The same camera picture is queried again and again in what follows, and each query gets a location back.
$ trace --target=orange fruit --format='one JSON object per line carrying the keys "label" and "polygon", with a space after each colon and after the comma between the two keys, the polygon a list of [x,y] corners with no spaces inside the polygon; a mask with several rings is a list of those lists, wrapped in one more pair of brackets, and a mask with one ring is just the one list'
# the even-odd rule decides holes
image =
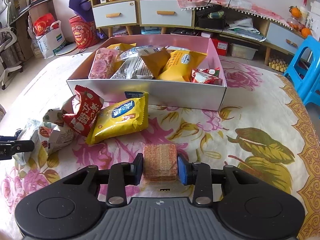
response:
{"label": "orange fruit", "polygon": [[298,9],[298,7],[293,7],[291,6],[289,9],[289,12],[292,14],[293,17],[296,17],[297,19],[299,19],[301,17],[301,11]]}
{"label": "orange fruit", "polygon": [[311,35],[311,30],[310,29],[308,29],[308,28],[303,28],[302,30],[301,30],[301,34],[302,34],[302,36],[303,37],[308,37],[308,35]]}

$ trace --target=metal screw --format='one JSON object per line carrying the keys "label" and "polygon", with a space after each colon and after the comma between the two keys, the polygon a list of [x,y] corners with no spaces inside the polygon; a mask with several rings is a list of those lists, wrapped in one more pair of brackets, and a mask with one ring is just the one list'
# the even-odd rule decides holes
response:
{"label": "metal screw", "polygon": [[199,205],[207,205],[211,202],[211,199],[208,197],[197,197],[196,203]]}
{"label": "metal screw", "polygon": [[108,202],[112,205],[119,205],[123,203],[124,199],[122,197],[116,196],[108,199]]}

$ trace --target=drawer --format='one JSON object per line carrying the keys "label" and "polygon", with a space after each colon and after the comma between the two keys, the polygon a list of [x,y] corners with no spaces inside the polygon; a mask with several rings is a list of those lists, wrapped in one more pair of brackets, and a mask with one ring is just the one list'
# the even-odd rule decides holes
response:
{"label": "drawer", "polygon": [[181,11],[177,0],[140,0],[141,25],[192,25],[192,10]]}
{"label": "drawer", "polygon": [[[269,42],[295,54],[298,49],[297,47],[299,47],[303,43],[303,41],[303,38],[287,30],[286,28],[274,23],[270,23],[266,42]],[[304,60],[308,60],[310,52],[310,49],[306,49],[302,54],[302,58]]]}
{"label": "drawer", "polygon": [[137,23],[135,1],[107,4],[93,8],[96,27]]}

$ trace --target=red bag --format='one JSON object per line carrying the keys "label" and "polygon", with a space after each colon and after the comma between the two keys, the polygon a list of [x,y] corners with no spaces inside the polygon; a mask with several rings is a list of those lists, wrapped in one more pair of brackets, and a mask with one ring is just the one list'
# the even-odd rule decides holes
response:
{"label": "red bag", "polygon": [[50,30],[50,26],[55,21],[56,20],[54,19],[52,14],[47,13],[46,15],[41,16],[39,19],[35,21],[33,32],[35,33],[36,36],[44,35],[48,30]]}

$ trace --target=wooden leg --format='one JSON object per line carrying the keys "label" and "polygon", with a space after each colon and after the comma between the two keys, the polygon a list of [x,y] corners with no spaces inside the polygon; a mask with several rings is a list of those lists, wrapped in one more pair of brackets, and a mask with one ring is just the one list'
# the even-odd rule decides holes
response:
{"label": "wooden leg", "polygon": [[112,27],[108,28],[108,36],[109,36],[109,38],[111,38],[113,36]]}
{"label": "wooden leg", "polygon": [[266,57],[265,57],[265,59],[264,59],[264,64],[265,64],[266,66],[269,65],[270,51],[271,51],[271,48],[270,48],[270,47],[267,47]]}
{"label": "wooden leg", "polygon": [[166,31],[167,31],[167,27],[162,27],[161,28],[161,34],[165,34]]}
{"label": "wooden leg", "polygon": [[133,35],[132,30],[131,30],[131,26],[126,26],[125,28],[127,29],[127,32],[129,35]]}

